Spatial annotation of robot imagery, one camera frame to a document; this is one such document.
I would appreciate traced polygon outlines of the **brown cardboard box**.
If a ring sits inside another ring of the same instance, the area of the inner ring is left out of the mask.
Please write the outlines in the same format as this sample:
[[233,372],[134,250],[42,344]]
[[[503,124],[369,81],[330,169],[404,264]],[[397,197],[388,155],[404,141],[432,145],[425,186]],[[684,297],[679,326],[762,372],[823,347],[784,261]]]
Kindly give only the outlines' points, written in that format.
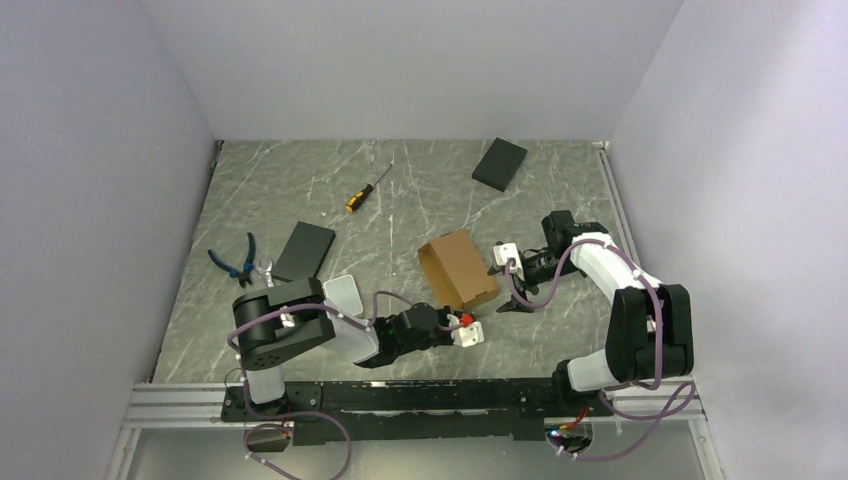
[[488,274],[465,228],[439,236],[417,251],[421,269],[441,306],[469,311],[494,300],[500,287]]

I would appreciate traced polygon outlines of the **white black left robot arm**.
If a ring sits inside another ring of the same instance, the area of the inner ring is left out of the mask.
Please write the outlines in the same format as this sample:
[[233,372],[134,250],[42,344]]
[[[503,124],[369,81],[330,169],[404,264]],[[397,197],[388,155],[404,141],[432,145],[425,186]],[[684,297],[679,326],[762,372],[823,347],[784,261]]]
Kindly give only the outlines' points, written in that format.
[[411,303],[399,314],[357,318],[328,300],[315,278],[244,294],[232,312],[235,330],[227,343],[237,353],[248,407],[264,420],[286,409],[283,364],[317,347],[375,369],[415,351],[482,340],[473,317],[450,306]]

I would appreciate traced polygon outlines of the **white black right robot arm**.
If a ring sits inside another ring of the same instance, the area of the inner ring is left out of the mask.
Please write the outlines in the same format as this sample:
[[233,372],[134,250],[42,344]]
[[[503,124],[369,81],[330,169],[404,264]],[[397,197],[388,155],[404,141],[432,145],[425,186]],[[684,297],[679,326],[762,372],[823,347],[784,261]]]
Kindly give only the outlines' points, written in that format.
[[532,313],[546,307],[551,296],[537,303],[528,296],[544,283],[556,286],[571,273],[590,279],[611,304],[604,345],[555,368],[550,392],[557,411],[578,413],[590,392],[628,385],[655,389],[665,378],[691,373],[691,298],[685,287],[646,273],[598,222],[578,222],[570,211],[561,210],[544,217],[541,225],[544,248],[494,246],[489,272],[503,274],[511,293],[498,310]]

